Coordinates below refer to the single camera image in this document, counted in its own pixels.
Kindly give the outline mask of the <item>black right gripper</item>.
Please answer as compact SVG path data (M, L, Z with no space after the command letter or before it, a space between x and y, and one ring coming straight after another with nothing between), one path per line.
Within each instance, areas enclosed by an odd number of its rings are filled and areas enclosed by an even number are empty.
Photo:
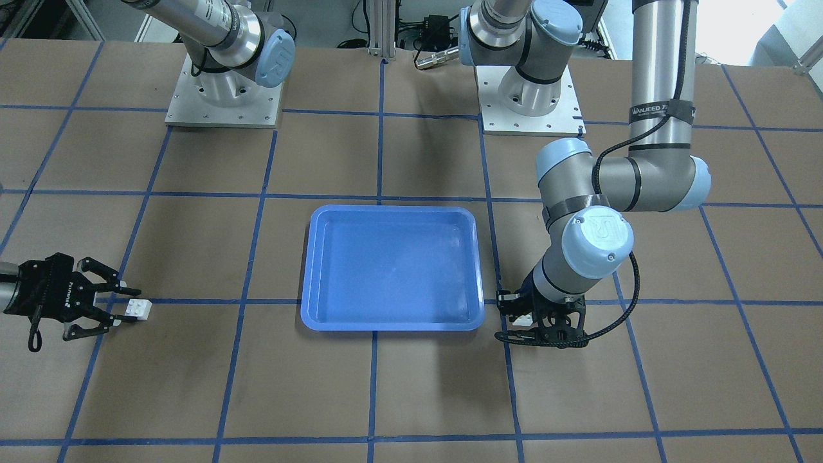
M42 348L39 322L44 318L64 323L64 341L107 334L124 321L123 314L94 309L94 287L84 273L92 273L103 279L104 282L95 284L97 290L127 288L118 270L90 256L79 260L77 265L74 264L73 257L62 253L19 265L3 263L3 313L29 319L30 351ZM71 323L80 318L89 318L99 323L88 329L78 323Z

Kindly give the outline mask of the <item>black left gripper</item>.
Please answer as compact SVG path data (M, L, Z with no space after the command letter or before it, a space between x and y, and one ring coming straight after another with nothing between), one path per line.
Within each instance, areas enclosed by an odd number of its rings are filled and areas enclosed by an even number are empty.
M507 345L550 348L584 348L587 278L566 269L546 271L535 267L515 292L497 290L496 306L514 322L531 313L531 329L506 329L494 337Z

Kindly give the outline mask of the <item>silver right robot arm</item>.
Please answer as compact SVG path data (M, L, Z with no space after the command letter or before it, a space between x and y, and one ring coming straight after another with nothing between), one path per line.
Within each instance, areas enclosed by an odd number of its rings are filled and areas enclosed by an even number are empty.
M255 12L249 1L129 1L176 30L187 59L165 123L179 128L274 128L296 44L282 15ZM71 341L146 320L152 302L120 272L89 256L56 253L44 260L2 263L2 308L29 320L28 349L42 347L41 320L64 325Z

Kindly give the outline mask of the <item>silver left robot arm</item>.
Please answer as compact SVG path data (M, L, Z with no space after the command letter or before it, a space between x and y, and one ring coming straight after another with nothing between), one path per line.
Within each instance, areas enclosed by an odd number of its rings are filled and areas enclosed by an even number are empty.
M550 245L514 292L500 290L497 308L526 329L503 329L509 345L584 348L619 327L640 298L629 212L682 211L707 199L711 175L691 154L696 67L696 1L635 1L629 138L600 154L581 138L539 150L537 186ZM459 56L467 66L508 69L500 88L506 108L523 116L549 113L561 77L584 32L565 1L476 1L459 13ZM629 261L634 289L612 323L584 330L586 293Z

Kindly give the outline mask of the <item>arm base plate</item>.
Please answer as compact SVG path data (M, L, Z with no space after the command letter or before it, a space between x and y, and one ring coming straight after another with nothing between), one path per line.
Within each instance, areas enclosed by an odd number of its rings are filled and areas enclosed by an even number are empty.
M571 72L538 84L509 66L476 66L477 96L484 134L582 137L587 129Z
M235 71L191 74L185 58L165 123L185 128L276 129L285 84L267 88Z

